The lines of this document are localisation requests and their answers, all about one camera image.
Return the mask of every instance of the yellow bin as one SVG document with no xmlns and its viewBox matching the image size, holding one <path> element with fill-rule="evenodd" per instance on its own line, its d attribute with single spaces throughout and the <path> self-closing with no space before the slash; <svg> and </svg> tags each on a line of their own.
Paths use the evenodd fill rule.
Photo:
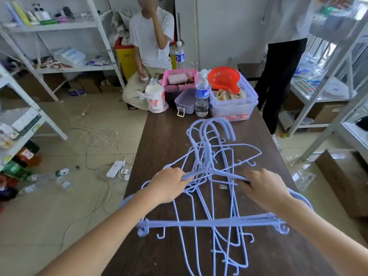
<svg viewBox="0 0 368 276">
<path fill-rule="evenodd" d="M 174 42 L 170 43 L 172 69 L 176 69 L 175 48 Z M 115 42 L 115 50 L 117 56 L 119 57 L 120 65 L 122 66 L 125 78 L 126 80 L 129 80 L 137 71 L 136 61 L 134 60 L 134 46 L 132 44 L 123 46 L 122 38 L 118 38 Z"/>
</svg>

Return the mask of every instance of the container handle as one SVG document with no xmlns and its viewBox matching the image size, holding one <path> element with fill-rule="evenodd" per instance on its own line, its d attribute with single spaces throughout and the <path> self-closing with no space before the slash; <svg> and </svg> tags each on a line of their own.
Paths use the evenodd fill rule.
<svg viewBox="0 0 368 276">
<path fill-rule="evenodd" d="M 178 114 L 177 114 L 177 116 L 184 117 L 184 115 L 185 115 L 185 108 L 178 106 Z"/>
</svg>

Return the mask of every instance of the black pants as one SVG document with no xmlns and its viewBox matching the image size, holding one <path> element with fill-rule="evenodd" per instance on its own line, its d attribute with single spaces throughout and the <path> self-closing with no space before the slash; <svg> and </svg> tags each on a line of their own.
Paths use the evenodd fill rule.
<svg viewBox="0 0 368 276">
<path fill-rule="evenodd" d="M 268 45 L 266 67 L 255 91 L 259 96 L 259 110 L 266 102 L 263 109 L 263 120 L 272 135 L 278 124 L 278 113 L 290 91 L 290 81 L 301 55 L 306 50 L 306 42 L 307 39 L 301 39 Z"/>
</svg>

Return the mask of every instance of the soap bar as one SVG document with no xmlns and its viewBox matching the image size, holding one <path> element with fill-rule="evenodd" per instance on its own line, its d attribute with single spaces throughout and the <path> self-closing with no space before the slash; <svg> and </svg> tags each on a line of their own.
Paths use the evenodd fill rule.
<svg viewBox="0 0 368 276">
<path fill-rule="evenodd" d="M 186 83 L 187 81 L 188 78 L 186 77 L 186 74 L 176 74 L 168 76 L 168 82 L 170 84 Z"/>
</svg>

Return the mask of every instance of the red plastic scoop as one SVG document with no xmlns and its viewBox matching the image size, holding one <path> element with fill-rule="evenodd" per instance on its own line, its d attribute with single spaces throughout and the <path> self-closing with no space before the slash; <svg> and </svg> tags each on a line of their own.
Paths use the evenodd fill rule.
<svg viewBox="0 0 368 276">
<path fill-rule="evenodd" d="M 213 69 L 208 74 L 208 81 L 212 85 L 212 88 L 229 90 L 233 94 L 239 94 L 240 92 L 237 86 L 239 80 L 239 72 L 230 67 L 219 67 Z"/>
</svg>

